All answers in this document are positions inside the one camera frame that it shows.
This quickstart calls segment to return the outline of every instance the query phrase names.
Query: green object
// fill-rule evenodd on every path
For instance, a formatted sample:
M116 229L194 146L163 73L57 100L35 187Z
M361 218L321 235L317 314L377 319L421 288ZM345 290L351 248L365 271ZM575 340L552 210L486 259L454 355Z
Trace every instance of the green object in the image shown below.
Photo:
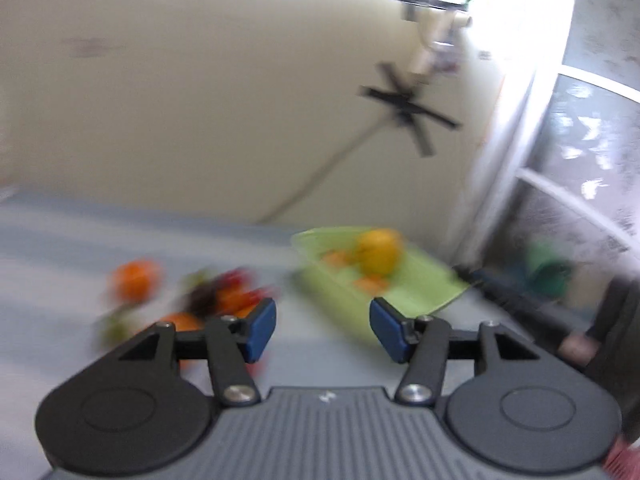
M573 264L558 254L551 242L534 240L525 253L527 289L560 300L571 281Z
M369 227L311 229L294 235L291 242L305 261L301 279L321 301L329 316L366 341L377 341L369 326L372 298L353 285L362 275L356 267L335 269L321 261L329 251L351 253L359 234ZM457 298L468 285L449 267L419 248L406 244L396 272L389 277L383 297L407 317L432 314Z
M113 312L102 318L100 324L100 342L105 348L113 348L133 335L126 314Z
M209 280L212 280L213 276L214 276L214 273L211 269L205 268L205 269L196 270L196 272L187 274L182 279L182 288L184 289L185 293L191 292L197 286L202 285L203 283L206 283Z

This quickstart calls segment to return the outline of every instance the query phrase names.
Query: light gray surface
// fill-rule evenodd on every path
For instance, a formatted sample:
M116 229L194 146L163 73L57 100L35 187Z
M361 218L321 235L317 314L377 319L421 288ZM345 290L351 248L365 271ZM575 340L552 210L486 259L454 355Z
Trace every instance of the light gray surface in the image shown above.
M281 292L278 327L258 378L272 386L372 386L393 389L403 367L379 346L362 346L329 322L291 280L299 261L290 233L180 219L33 194L0 204L0 478L30 480L47 469L33 431L38 403L94 361L96 323L110 307L107 276L118 264L148 256L164 267L161 294L136 313L139 327L176 309L180 279L204 266L250 266L259 285ZM496 311L470 291L442 313L474 328ZM447 385L470 377L453 365ZM210 388L202 368L190 378Z

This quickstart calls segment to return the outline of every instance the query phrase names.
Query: screw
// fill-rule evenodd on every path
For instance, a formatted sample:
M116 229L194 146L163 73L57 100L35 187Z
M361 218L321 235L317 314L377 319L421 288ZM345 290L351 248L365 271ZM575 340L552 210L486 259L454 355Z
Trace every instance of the screw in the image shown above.
M399 395L404 402L417 404L431 399L433 392L423 384L406 384L400 390Z
M224 394L226 400L231 402L251 402L255 400L256 393L251 386L244 384L234 384L225 389Z

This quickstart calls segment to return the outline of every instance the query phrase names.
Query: orange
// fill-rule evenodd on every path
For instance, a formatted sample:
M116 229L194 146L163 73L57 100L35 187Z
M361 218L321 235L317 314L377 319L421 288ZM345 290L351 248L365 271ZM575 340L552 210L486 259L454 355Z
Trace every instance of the orange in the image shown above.
M158 291L160 266L151 260L135 260L119 266L111 275L113 291L122 303L145 303Z
M381 296L389 286L389 283L380 276L363 276L362 278L353 282L353 285L357 286L361 291L373 298Z
M330 267L341 269L350 264L347 251L329 251L322 256L322 261Z
M244 303L244 292L241 288L222 289L218 291L218 305L216 313L234 314L240 310Z
M234 315L239 318L247 317L249 314L251 314L251 311L256 307L256 305L258 304L255 303L250 306L241 308L240 310L236 311Z
M388 276L396 270L402 252L398 231L373 229L358 236L353 256L365 276Z
M170 321L175 325L176 332L188 332L189 330L201 330L203 324L200 320L188 312L174 312L161 317L160 321Z

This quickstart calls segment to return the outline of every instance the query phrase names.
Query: lemon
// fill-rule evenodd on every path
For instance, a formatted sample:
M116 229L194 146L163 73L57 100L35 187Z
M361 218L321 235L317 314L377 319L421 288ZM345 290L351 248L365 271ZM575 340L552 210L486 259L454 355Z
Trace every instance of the lemon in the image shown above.
M388 276L402 256L402 237L393 229L373 229L356 241L354 259L365 276Z

